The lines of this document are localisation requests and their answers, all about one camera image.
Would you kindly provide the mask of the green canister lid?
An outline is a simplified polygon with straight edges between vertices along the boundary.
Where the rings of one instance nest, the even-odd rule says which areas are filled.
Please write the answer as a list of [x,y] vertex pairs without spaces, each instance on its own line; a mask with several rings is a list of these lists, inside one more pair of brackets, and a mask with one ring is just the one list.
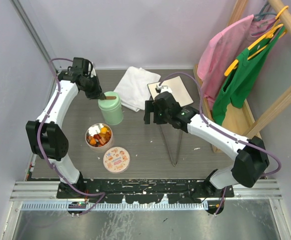
[[120,96],[114,91],[107,91],[104,93],[105,99],[98,100],[98,106],[101,110],[110,111],[114,110],[121,104]]

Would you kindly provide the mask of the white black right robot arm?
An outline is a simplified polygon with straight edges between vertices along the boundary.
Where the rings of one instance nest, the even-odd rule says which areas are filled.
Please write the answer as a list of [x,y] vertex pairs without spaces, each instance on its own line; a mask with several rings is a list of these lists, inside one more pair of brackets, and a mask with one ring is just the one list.
[[180,106],[169,92],[145,101],[144,123],[149,124],[151,117],[157,125],[170,124],[209,142],[233,160],[232,166],[214,170],[204,180],[203,188],[210,197],[216,197],[223,188],[237,184],[252,188],[270,164],[261,138],[237,135],[207,120],[192,106]]

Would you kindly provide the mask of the tall green canister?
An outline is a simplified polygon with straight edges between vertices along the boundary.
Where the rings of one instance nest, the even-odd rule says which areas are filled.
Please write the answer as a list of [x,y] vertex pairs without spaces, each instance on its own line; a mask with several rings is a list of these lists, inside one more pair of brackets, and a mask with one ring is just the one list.
[[118,125],[124,119],[124,114],[122,110],[122,106],[116,106],[113,109],[102,109],[100,108],[104,121],[108,125]]

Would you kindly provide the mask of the round bakery tin lid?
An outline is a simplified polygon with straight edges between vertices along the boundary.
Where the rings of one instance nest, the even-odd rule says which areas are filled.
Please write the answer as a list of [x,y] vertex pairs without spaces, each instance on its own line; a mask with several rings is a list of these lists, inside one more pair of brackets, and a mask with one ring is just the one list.
[[130,154],[123,147],[112,147],[103,156],[103,165],[113,174],[123,173],[130,165]]

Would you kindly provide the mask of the white folded cloth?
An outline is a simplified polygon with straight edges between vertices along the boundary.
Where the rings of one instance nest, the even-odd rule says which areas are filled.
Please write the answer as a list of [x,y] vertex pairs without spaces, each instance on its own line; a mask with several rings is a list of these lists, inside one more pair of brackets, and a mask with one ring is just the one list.
[[150,99],[148,84],[157,83],[161,76],[143,68],[130,66],[115,87],[121,104],[134,111],[145,110],[145,101]]

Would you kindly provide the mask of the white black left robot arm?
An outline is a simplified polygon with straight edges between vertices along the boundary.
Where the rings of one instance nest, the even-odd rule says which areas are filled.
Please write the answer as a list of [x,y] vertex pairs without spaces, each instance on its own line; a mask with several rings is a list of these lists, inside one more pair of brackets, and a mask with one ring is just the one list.
[[82,173],[74,166],[68,150],[69,141],[62,131],[65,115],[80,91],[89,100],[105,100],[93,63],[75,57],[71,66],[57,73],[53,63],[50,70],[56,82],[55,90],[43,112],[34,121],[28,121],[25,129],[31,151],[44,159],[60,178],[60,185],[74,198],[88,196]]

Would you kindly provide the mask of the grey hanger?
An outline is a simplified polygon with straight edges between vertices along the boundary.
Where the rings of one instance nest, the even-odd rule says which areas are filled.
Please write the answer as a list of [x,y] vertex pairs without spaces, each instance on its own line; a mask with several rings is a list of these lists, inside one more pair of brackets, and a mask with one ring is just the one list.
[[257,37],[267,32],[275,23],[277,14],[272,10],[270,3],[267,1],[259,13],[253,15],[253,20],[250,27],[250,35]]

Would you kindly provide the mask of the yellow corn cob piece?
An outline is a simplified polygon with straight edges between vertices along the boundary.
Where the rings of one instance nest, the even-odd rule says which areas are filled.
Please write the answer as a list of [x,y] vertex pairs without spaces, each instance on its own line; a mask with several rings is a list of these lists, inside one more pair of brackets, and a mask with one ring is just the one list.
[[100,130],[100,132],[101,132],[102,134],[105,134],[105,133],[108,132],[108,129],[107,129],[106,127],[102,127],[101,130]]

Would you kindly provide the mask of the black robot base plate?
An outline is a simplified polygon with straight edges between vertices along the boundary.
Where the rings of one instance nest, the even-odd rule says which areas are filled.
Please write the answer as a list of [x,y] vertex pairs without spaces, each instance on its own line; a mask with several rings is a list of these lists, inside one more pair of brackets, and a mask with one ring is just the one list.
[[105,193],[103,203],[160,203],[167,197],[169,204],[200,203],[201,199],[222,197],[222,190],[208,191],[199,179],[84,179],[83,191]]

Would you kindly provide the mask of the wooden clothes rack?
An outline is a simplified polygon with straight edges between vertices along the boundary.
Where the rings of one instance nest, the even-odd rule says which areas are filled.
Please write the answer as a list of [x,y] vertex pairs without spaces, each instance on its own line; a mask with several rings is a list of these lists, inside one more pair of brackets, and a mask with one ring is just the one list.
[[[209,41],[228,27],[234,4],[232,0],[200,2],[196,10],[200,57]],[[250,1],[239,20],[256,15],[263,4],[262,0]],[[259,119],[289,87],[291,87],[291,35],[286,34],[272,48],[248,95],[248,103],[255,118]],[[278,116],[263,128],[261,134],[269,150],[280,157],[291,158],[291,105],[282,106]]]

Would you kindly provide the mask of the brown glazed food piece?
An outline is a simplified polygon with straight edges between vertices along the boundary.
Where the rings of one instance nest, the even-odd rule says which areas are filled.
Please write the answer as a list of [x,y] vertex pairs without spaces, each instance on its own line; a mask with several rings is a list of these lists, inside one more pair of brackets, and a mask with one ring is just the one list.
[[108,142],[111,139],[111,134],[109,132],[102,133],[101,137],[104,138]]

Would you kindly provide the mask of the red drumstick food piece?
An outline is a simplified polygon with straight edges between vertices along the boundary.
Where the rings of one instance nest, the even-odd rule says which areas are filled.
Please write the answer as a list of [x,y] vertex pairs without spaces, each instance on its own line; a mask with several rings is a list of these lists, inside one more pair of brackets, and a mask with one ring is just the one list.
[[96,142],[99,142],[100,139],[101,139],[101,136],[100,136],[99,134],[95,134],[95,135],[90,135],[90,136],[88,136],[88,140],[89,140],[89,142],[90,142],[91,139],[95,139]]

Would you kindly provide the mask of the yellow hanger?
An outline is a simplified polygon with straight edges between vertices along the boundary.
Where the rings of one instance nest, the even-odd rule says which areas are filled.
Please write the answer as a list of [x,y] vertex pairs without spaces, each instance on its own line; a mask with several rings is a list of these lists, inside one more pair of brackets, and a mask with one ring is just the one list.
[[[262,36],[260,36],[256,41],[254,41],[250,46],[247,47],[247,49],[250,51],[252,50],[255,46],[257,46],[262,40],[264,39],[272,39],[275,35],[275,32],[284,26],[283,23],[281,23],[281,21],[279,20],[279,17],[281,16],[281,14],[287,10],[289,8],[288,5],[284,6],[279,13],[275,16],[275,23],[274,25],[271,27],[271,29],[269,31],[267,31],[265,34],[263,34]],[[226,69],[226,71],[224,72],[224,76],[227,77],[232,70],[236,69],[238,67],[238,63],[239,60],[235,59],[230,66]]]

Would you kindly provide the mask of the round silver tin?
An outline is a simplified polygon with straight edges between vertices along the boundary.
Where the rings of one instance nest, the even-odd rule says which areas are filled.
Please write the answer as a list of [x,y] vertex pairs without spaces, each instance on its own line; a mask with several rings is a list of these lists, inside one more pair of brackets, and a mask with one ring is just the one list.
[[[99,128],[99,135],[101,136],[101,128],[103,128],[103,127],[106,127],[107,129],[108,129],[108,131],[107,131],[107,133],[110,133],[111,134],[111,139],[109,140],[109,141],[107,141],[107,144],[106,145],[104,145],[104,146],[102,146],[102,147],[98,147],[98,145],[96,144],[96,145],[94,145],[94,146],[92,146],[92,145],[90,145],[89,144],[89,139],[88,139],[88,136],[90,136],[90,134],[89,134],[89,128],[91,127],[91,126],[98,126],[98,128]],[[114,145],[114,134],[113,134],[113,131],[112,131],[112,129],[107,125],[107,124],[105,124],[105,123],[96,123],[96,124],[94,124],[94,125],[91,125],[88,129],[87,129],[87,131],[85,132],[85,142],[87,143],[87,145],[94,151],[94,152],[96,152],[96,153],[103,153],[103,152],[106,152],[108,149],[110,149],[113,145]]]

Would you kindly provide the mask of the aluminium rail frame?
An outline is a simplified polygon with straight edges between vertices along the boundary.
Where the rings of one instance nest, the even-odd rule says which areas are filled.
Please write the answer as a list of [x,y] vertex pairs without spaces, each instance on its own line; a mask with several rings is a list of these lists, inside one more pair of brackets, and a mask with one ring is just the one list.
[[93,195],[72,196],[61,189],[58,181],[16,182],[10,201],[19,202],[21,210],[155,211],[215,210],[222,200],[281,200],[274,179],[261,179],[252,188],[240,184],[226,191],[208,195],[198,179],[94,179],[86,181]]

